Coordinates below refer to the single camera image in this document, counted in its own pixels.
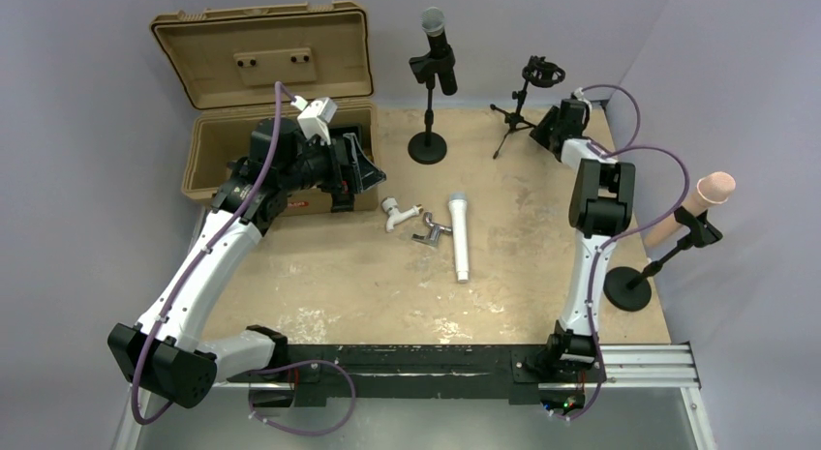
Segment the white microphone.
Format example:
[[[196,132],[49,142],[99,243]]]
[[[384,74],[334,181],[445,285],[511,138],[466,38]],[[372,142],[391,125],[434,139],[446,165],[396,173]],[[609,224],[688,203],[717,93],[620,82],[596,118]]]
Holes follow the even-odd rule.
[[[448,210],[451,216],[451,235],[453,238],[453,255],[456,280],[466,284],[470,280],[470,257],[467,229],[467,196],[463,192],[450,195]]]

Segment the black microphone silver grille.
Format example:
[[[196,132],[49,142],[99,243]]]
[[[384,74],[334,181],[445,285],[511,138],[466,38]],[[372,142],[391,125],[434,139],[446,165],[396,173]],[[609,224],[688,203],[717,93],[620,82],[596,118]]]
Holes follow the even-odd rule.
[[[437,74],[441,91],[445,96],[455,95],[458,90],[454,72],[455,55],[445,35],[443,11],[437,7],[429,7],[422,12],[420,22],[428,39],[430,57],[440,63]]]

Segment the black round-base mic stand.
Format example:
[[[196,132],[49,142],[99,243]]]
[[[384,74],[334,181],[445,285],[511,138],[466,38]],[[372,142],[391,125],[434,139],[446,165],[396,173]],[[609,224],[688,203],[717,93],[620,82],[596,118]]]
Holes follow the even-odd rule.
[[[433,165],[443,160],[447,153],[444,138],[433,132],[433,91],[438,75],[452,73],[455,56],[449,47],[443,56],[435,57],[434,51],[431,51],[423,56],[412,57],[409,63],[417,82],[423,83],[427,88],[427,107],[424,112],[425,129],[410,139],[408,153],[419,164]]]

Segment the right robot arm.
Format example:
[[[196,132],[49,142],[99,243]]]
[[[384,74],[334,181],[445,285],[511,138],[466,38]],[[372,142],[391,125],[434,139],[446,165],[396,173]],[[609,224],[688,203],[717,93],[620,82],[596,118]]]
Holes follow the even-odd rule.
[[[531,138],[575,172],[568,222],[575,230],[574,263],[563,310],[546,346],[528,367],[566,379],[598,356],[598,309],[616,238],[632,221],[636,167],[609,156],[584,135],[591,109],[575,98],[550,108]]]

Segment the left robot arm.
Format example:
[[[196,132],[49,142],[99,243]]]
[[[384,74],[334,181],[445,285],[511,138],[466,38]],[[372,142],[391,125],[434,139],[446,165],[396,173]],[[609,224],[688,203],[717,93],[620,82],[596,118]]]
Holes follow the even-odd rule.
[[[287,338],[270,328],[248,327],[218,342],[201,333],[233,272],[260,242],[297,192],[331,198],[333,213],[350,212],[357,195],[386,178],[366,155],[364,128],[329,130],[330,142],[295,121],[271,118],[250,133],[247,155],[228,162],[230,175],[213,195],[200,236],[168,287],[132,325],[117,323],[107,345],[132,385],[192,408],[212,385],[254,371],[275,381],[288,371]]]

